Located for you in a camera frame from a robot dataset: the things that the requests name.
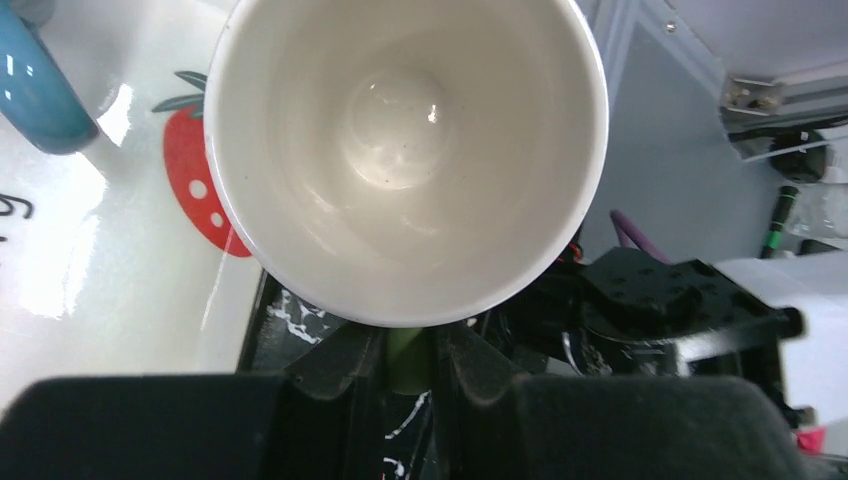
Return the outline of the strawberry print white tray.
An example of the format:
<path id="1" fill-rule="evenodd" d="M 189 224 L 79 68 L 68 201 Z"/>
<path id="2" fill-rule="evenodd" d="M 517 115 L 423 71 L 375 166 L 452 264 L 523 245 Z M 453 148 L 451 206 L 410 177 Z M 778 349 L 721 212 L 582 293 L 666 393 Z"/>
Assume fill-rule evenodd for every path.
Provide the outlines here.
<path id="1" fill-rule="evenodd" d="M 199 127 L 160 112 L 199 92 L 229 1 L 60 1 L 40 36 L 100 127 L 68 156 L 1 125 L 1 401 L 81 375 L 232 372 L 260 285 L 176 199 L 165 144 Z"/>

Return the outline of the light green mug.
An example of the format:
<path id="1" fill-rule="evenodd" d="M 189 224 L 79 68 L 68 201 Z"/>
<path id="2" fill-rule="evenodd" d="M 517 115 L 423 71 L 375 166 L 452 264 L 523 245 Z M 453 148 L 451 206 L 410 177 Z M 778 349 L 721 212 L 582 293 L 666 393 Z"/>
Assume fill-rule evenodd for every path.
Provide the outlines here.
<path id="1" fill-rule="evenodd" d="M 480 315 L 556 261 L 596 195 L 610 107 L 573 1 L 238 1 L 203 123 L 262 268 L 398 331 Z"/>

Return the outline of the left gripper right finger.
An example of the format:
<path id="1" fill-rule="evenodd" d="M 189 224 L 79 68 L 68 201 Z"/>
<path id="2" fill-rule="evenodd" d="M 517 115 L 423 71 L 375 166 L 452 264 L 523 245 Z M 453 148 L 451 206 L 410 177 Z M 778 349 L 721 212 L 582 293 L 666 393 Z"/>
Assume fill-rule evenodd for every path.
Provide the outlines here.
<path id="1" fill-rule="evenodd" d="M 433 332 L 449 479 L 804 479 L 777 408 L 734 377 L 531 375 L 463 324 Z"/>

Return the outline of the aluminium frame rail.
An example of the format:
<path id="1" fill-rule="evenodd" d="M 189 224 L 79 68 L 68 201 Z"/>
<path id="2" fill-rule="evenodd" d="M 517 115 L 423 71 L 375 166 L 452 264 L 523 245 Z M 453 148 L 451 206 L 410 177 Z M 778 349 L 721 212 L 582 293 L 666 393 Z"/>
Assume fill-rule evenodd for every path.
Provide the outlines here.
<path id="1" fill-rule="evenodd" d="M 644 34 L 716 103 L 747 162 L 790 127 L 847 142 L 844 1 L 582 1 L 606 70 L 609 101 Z"/>

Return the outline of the teal blue mug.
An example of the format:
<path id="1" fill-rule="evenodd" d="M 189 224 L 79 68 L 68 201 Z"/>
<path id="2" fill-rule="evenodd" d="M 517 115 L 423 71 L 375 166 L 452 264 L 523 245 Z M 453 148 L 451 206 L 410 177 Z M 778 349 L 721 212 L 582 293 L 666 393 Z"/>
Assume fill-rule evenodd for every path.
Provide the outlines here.
<path id="1" fill-rule="evenodd" d="M 1 3 L 1 113 L 40 151 L 68 155 L 99 127 L 41 39 L 55 11 L 54 1 Z"/>

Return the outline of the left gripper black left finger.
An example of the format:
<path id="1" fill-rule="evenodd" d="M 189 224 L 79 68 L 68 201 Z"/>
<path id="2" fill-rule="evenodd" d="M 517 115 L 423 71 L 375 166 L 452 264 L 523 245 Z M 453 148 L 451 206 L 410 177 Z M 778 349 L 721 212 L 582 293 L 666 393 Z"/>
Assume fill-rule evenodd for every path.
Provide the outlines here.
<path id="1" fill-rule="evenodd" d="M 1 421 L 5 479 L 377 479 L 385 333 L 346 324 L 278 373 L 64 377 Z"/>

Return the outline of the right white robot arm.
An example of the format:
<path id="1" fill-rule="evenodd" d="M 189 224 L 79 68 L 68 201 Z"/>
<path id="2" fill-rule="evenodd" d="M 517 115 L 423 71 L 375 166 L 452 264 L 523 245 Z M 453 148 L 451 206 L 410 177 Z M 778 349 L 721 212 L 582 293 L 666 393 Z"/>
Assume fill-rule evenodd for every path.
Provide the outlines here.
<path id="1" fill-rule="evenodd" d="M 587 376 L 735 376 L 794 427 L 847 417 L 847 279 L 838 253 L 669 264 L 615 248 L 559 262 L 505 303 L 522 345 Z"/>

